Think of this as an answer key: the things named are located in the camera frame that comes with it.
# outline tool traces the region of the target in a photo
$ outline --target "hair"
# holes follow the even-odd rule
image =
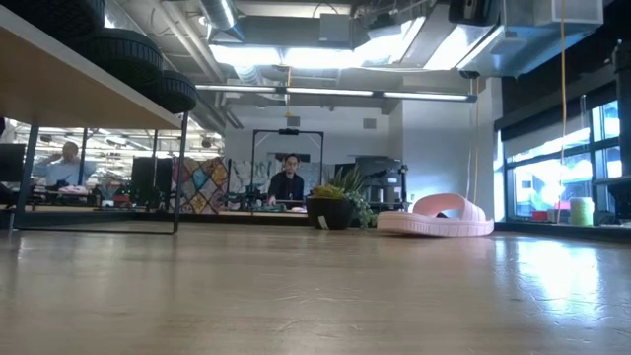
[[[64,147],[72,147],[73,150],[79,151],[79,146],[73,142],[66,142],[63,145]]]
[[[296,158],[296,160],[298,161],[298,163],[300,163],[300,158],[298,157],[298,154],[296,153],[291,153],[285,156],[285,158],[283,158],[283,163],[287,163],[287,161],[289,160],[289,158]]]

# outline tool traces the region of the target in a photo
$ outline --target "dark shirt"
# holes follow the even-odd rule
[[[288,178],[285,172],[280,172],[272,178],[267,194],[275,196],[277,200],[301,201],[304,198],[305,181],[294,174]]]

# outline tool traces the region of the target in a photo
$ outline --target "man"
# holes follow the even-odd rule
[[[50,157],[33,165],[33,175],[46,177],[46,185],[56,185],[59,180],[68,182],[71,185],[79,183],[79,169],[81,160],[77,158],[79,147],[72,142],[63,145],[61,154],[55,153]],[[90,175],[95,173],[97,165],[94,162],[85,162],[83,169],[82,184]]]
[[[276,204],[276,200],[301,201],[304,198],[305,181],[296,174],[300,159],[296,154],[289,154],[283,159],[283,171],[276,174],[269,184],[267,203]]]

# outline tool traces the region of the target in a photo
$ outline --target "potted plant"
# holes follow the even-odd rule
[[[314,188],[314,194],[307,199],[307,215],[312,226],[318,229],[347,229],[357,210],[362,229],[375,223],[376,216],[364,200],[361,190],[364,179],[359,166],[343,173],[337,172],[326,185]]]

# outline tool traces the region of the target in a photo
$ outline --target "black metal table frame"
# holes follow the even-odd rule
[[[322,168],[324,165],[324,132],[320,132],[320,131],[301,131],[301,130],[296,130],[296,131],[291,131],[292,133],[283,133],[283,132],[290,132],[287,129],[254,129],[252,132],[252,167],[251,167],[251,174],[249,176],[249,190],[250,192],[254,191],[254,163],[256,160],[256,157],[254,156],[254,153],[256,153],[256,135],[258,133],[277,133],[279,135],[300,135],[300,134],[317,134],[320,138],[320,144],[319,144],[319,183],[322,183]]]
[[[182,184],[182,169],[184,167],[184,153],[186,150],[186,132],[188,129],[188,112],[185,112],[181,122],[181,139],[179,141],[179,158],[177,161],[177,182],[175,184],[175,210],[174,210],[174,226],[170,232],[159,231],[121,231],[121,230],[103,230],[103,229],[86,229],[86,228],[55,228],[55,227],[29,227],[25,226],[26,217],[26,203],[29,193],[31,191],[31,173],[33,172],[33,164],[35,160],[35,147],[37,145],[37,138],[39,136],[39,126],[32,125],[31,132],[29,133],[29,145],[27,146],[27,157],[24,164],[24,173],[22,175],[22,182],[20,183],[20,194],[18,196],[18,204],[16,205],[16,213],[12,229],[23,231],[53,231],[53,232],[84,232],[84,233],[125,233],[125,234],[154,234],[154,235],[172,235],[179,230],[179,209],[181,205],[181,184]],[[82,184],[84,162],[86,159],[86,146],[88,143],[88,128],[84,128],[83,142],[81,146],[81,163],[79,168],[79,184]],[[154,145],[152,159],[154,167],[152,170],[152,182],[153,186],[156,184],[156,167],[157,157],[156,151],[158,148],[158,130],[154,133]]]

